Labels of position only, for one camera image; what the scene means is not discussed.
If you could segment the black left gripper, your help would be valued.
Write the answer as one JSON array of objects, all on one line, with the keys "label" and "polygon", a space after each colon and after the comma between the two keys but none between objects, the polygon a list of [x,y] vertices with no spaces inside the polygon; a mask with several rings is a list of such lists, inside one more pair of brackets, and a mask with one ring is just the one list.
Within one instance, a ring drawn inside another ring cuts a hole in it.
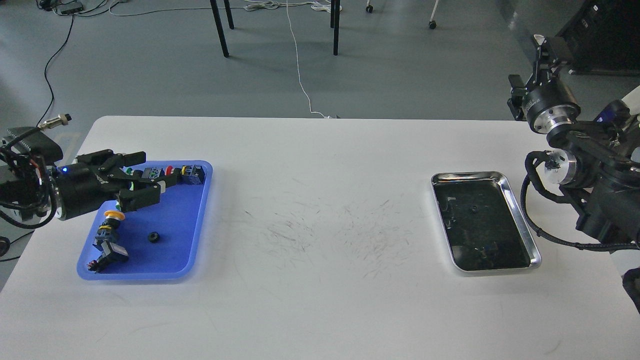
[{"label": "black left gripper", "polygon": [[[141,170],[130,173],[123,170],[143,164],[146,159],[144,151],[115,153],[104,149],[78,155],[76,163],[57,168],[52,172],[57,206],[55,217],[65,221],[89,214],[111,201],[113,196],[123,213],[158,204],[166,189],[178,184],[178,174],[142,178]],[[107,184],[96,174],[107,176]]]}]

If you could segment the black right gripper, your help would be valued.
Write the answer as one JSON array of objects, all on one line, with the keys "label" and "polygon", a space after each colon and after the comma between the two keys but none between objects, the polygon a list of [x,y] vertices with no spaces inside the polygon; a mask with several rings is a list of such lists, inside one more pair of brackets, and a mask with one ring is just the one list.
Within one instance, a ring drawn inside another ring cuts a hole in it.
[{"label": "black right gripper", "polygon": [[563,37],[532,35],[531,39],[535,45],[531,89],[527,91],[520,75],[510,74],[507,106],[515,121],[526,120],[533,132],[548,134],[559,125],[574,123],[581,113],[573,92],[559,78],[560,69],[574,57]]}]

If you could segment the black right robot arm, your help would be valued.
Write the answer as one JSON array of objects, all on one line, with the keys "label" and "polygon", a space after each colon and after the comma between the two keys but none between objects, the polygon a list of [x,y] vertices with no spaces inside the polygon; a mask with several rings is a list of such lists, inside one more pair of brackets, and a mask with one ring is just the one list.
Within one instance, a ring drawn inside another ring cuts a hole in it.
[{"label": "black right robot arm", "polygon": [[592,121],[581,113],[560,69],[574,60],[562,37],[531,36],[535,47],[527,82],[509,76],[507,101],[515,121],[546,137],[551,150],[526,155],[520,202],[526,210],[527,191],[577,212],[576,230],[595,239],[574,243],[549,234],[524,212],[538,237],[579,250],[614,253],[639,249],[639,109],[631,101],[610,102]]}]

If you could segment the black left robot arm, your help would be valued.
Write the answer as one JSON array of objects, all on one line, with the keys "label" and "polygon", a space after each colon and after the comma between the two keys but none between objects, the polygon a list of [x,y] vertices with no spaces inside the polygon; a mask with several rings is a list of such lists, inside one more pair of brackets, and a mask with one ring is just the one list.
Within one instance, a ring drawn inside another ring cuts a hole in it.
[{"label": "black left robot arm", "polygon": [[108,201],[132,212],[159,203],[168,187],[181,182],[183,168],[128,173],[126,167],[146,162],[145,152],[105,149],[57,166],[62,149],[44,132],[71,119],[59,114],[35,126],[7,130],[1,141],[1,218],[7,223],[35,230],[55,217],[64,221],[89,214]]}]

